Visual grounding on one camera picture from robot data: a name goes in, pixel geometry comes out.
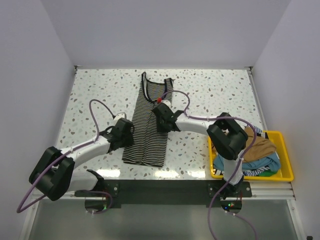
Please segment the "black white striped tank top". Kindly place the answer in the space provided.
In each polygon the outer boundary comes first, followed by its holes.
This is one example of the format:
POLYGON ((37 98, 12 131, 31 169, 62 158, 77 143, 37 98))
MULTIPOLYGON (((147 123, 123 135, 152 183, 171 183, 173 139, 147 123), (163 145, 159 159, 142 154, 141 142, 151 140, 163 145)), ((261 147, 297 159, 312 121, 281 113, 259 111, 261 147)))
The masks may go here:
POLYGON ((157 130, 157 119, 152 112, 158 98, 167 93, 165 100, 172 103, 173 80, 152 82, 147 73, 141 74, 140 89, 132 117, 134 126, 133 145, 126 147, 122 154, 125 164, 161 168, 164 166, 167 151, 168 134, 157 130))

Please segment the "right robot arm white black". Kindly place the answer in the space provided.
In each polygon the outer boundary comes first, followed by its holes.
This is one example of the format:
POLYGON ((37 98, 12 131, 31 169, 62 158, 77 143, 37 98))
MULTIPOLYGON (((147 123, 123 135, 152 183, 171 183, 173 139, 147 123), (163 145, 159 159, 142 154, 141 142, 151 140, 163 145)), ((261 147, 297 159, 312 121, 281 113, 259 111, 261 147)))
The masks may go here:
POLYGON ((157 131, 193 132, 208 136, 223 161, 223 192, 230 197, 240 190, 243 181, 242 163, 248 135, 236 119, 223 112, 213 118, 186 116, 184 111, 172 109, 161 102, 152 109, 157 131))

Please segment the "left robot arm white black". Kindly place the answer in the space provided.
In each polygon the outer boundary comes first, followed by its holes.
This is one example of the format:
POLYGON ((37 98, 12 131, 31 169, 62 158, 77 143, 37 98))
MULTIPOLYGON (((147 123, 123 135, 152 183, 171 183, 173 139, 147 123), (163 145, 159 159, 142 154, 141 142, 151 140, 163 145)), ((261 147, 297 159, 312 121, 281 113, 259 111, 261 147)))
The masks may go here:
POLYGON ((29 182, 52 201, 65 193, 86 190, 92 196, 99 196, 104 190, 102 179, 88 170, 85 174, 75 174, 75 168, 95 157, 108 154, 134 143, 134 124, 119 118, 115 125, 107 127, 93 138, 73 147, 47 148, 29 176, 29 182))

